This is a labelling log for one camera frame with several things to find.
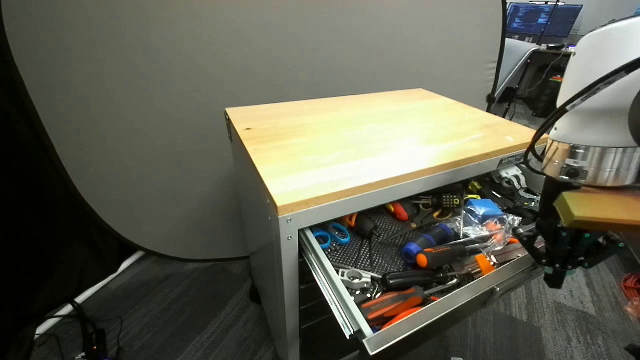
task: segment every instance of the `gray carpet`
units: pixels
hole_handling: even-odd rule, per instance
[[[578,272],[562,290],[536,279],[407,359],[631,359],[622,348],[640,343],[640,325],[623,310],[619,282],[637,268],[626,254]],[[124,317],[125,360],[276,359],[264,312],[248,299],[249,285],[245,260],[203,264],[144,256],[84,307],[96,318]],[[101,325],[115,349],[118,320]],[[74,322],[54,333],[67,359],[79,352]],[[53,339],[37,341],[33,360],[59,358]]]

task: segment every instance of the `blue package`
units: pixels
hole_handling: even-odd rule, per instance
[[[465,206],[465,212],[480,224],[484,224],[491,218],[504,216],[498,205],[489,199],[469,199]]]

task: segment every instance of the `open drawer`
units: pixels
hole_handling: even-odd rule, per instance
[[[542,273],[524,255],[374,333],[309,228],[300,231],[300,245],[340,328],[348,338],[362,342],[361,357],[397,358]]]

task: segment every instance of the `butcher block top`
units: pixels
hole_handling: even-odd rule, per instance
[[[227,114],[280,216],[522,151],[534,134],[423,89]]]

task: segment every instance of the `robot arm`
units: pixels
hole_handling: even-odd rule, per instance
[[[591,268],[624,243],[600,226],[570,227],[566,192],[581,186],[632,184],[640,170],[640,17],[606,25],[576,47],[558,96],[557,110],[540,127],[525,153],[525,164],[544,175],[540,213],[534,226],[516,237],[534,260],[545,266],[545,282],[561,288],[567,274]],[[550,131],[546,152],[535,145]],[[542,170],[529,164],[533,155]],[[617,230],[612,221],[610,230]],[[545,249],[534,246],[539,236]]]

